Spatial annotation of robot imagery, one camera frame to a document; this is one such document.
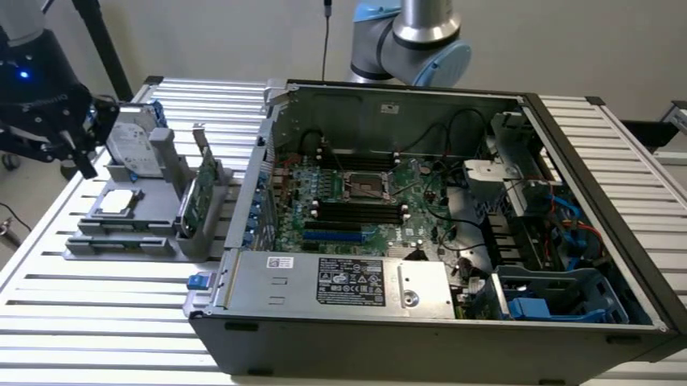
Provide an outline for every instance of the power supply label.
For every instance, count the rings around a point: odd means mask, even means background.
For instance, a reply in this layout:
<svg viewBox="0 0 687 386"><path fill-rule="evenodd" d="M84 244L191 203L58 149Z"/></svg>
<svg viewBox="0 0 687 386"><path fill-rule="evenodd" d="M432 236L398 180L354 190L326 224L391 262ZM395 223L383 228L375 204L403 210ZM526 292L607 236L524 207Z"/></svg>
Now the power supply label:
<svg viewBox="0 0 687 386"><path fill-rule="evenodd" d="M384 307L382 260L320 258L316 296L320 304Z"/></svg>

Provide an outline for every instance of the white wall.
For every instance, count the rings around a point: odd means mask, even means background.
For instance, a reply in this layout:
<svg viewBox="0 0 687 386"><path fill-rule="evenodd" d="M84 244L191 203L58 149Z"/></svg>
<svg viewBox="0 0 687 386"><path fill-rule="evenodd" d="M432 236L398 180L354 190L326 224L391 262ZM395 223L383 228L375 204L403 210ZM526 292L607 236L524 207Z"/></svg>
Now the white wall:
<svg viewBox="0 0 687 386"><path fill-rule="evenodd" d="M48 25L84 83L110 89L72 9ZM687 99L685 0L455 0L474 59L459 87L603 97L625 118ZM102 0L135 88L147 75L318 78L322 0ZM355 0L335 0L327 78L348 75Z"/></svg>

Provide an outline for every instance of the green circuit board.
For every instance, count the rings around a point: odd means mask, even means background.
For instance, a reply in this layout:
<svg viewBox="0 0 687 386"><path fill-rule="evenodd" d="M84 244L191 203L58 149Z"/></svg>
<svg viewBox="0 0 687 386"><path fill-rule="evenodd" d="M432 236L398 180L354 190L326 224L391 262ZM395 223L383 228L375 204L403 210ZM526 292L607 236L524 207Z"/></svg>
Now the green circuit board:
<svg viewBox="0 0 687 386"><path fill-rule="evenodd" d="M191 237L206 223L207 213L212 201L212 187L218 179L218 163L212 157L210 148L203 150L203 163L195 175L194 190L190 193L188 204L184 208L183 224L187 236Z"/></svg>
<svg viewBox="0 0 687 386"><path fill-rule="evenodd" d="M282 189L278 197L278 237L275 250L280 252L319 252L332 254L356 254L367 256L388 256L390 248L411 248L411 245L431 245L434 227L444 233L451 224L439 220L426 210L426 185L432 182L427 191L439 192L440 181L432 180L432 174L422 175L419 163L404 160L399 166L386 173L390 197L387 200L367 196L350 190L346 197L346 174L351 173L363 181L375 180L380 173L322 169L314 162L300 162L280 169ZM311 203L318 198L324 203L376 203L379 205L408 205L410 218L403 224L362 224L363 242L318 242L318 250L304 250L303 233L306 222L314 221ZM448 207L439 206L435 200L431 209L442 216L448 216Z"/></svg>

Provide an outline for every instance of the open computer chassis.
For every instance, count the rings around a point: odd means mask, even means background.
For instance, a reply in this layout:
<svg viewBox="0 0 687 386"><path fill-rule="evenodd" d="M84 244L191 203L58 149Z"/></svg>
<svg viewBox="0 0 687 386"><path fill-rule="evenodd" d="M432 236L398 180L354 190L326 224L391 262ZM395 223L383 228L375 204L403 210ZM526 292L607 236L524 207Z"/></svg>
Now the open computer chassis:
<svg viewBox="0 0 687 386"><path fill-rule="evenodd" d="M211 303L187 308L223 371L578 384L685 345L685 306L538 95L267 95L227 252L195 278Z"/></svg>

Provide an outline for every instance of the aluminum extrusion table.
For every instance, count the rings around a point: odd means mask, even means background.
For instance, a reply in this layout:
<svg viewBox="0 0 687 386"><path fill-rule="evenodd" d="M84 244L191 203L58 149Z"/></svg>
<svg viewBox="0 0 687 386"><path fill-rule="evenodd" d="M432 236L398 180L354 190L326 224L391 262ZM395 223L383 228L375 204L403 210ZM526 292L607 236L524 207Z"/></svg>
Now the aluminum extrusion table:
<svg viewBox="0 0 687 386"><path fill-rule="evenodd" d="M260 120L262 83L155 77L135 101L156 98L176 133L178 152L200 163L191 129L206 126L212 152L235 178L212 260L204 264L66 261L64 241L107 180L76 176L0 272L0 384L368 384L359 381L232 377L184 318L186 279L218 268L223 235ZM543 96L618 211L687 303L685 192L606 107L585 98ZM661 363L626 363L593 386L687 385L687 351Z"/></svg>

